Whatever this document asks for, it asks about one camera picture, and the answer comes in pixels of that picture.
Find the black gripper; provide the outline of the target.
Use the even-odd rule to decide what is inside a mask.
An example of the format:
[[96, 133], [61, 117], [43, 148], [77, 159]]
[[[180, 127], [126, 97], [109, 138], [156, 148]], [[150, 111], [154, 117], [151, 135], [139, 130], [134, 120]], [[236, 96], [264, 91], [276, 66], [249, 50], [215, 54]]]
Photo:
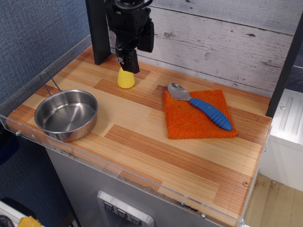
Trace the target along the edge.
[[135, 48], [152, 52], [154, 23], [150, 18], [150, 0], [106, 0], [109, 29], [116, 35], [116, 56], [124, 71], [139, 73]]

